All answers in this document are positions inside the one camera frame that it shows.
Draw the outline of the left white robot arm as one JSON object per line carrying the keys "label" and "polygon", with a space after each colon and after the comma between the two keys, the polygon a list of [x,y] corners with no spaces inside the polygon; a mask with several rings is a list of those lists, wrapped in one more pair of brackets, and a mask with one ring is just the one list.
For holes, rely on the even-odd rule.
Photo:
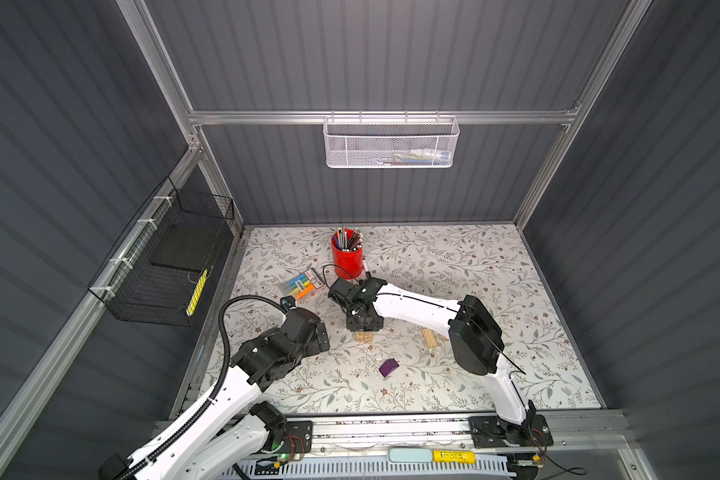
{"label": "left white robot arm", "polygon": [[127,458],[114,454],[99,467],[100,479],[176,479],[201,471],[199,454],[227,422],[257,400],[301,361],[330,349],[324,323],[295,307],[280,326],[225,351],[227,369],[180,417]]}

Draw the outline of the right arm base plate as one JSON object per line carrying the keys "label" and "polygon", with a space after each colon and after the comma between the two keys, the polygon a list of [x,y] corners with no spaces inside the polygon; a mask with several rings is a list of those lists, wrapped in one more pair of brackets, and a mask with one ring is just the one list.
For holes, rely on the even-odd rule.
{"label": "right arm base plate", "polygon": [[468,418],[469,433],[477,448],[551,447],[554,439],[546,418],[535,412],[519,425],[498,416]]}

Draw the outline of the purple block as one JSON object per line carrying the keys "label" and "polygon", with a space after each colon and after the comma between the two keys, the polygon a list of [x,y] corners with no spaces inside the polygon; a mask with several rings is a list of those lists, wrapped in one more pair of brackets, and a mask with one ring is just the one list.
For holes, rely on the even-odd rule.
{"label": "purple block", "polygon": [[400,367],[400,365],[396,359],[389,358],[382,362],[382,364],[378,368],[378,371],[383,378],[387,378],[399,367]]}

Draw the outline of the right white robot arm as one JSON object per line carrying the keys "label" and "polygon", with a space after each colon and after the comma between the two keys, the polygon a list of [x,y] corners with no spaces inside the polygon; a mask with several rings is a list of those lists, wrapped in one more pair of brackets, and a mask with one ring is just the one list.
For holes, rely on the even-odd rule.
{"label": "right white robot arm", "polygon": [[345,313],[350,331],[376,332],[385,320],[397,319],[448,338],[457,365],[480,379],[500,422],[520,428],[534,419],[535,406],[513,379],[522,369],[505,354],[502,330],[477,297],[439,299],[368,277],[336,279],[328,298]]}

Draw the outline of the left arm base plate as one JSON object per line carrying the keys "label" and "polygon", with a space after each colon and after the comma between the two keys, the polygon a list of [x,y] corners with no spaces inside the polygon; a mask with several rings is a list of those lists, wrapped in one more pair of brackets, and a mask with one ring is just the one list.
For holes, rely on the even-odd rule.
{"label": "left arm base plate", "polygon": [[308,420],[288,420],[283,433],[276,437],[272,452],[282,458],[310,453],[314,435],[314,423]]}

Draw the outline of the ridged wood block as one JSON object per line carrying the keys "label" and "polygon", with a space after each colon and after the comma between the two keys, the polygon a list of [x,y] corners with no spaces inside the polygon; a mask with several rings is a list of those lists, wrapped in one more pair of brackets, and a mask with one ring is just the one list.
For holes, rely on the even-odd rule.
{"label": "ridged wood block", "polygon": [[428,349],[433,349],[438,346],[438,341],[435,333],[430,329],[423,329],[422,336],[424,339],[425,346]]}

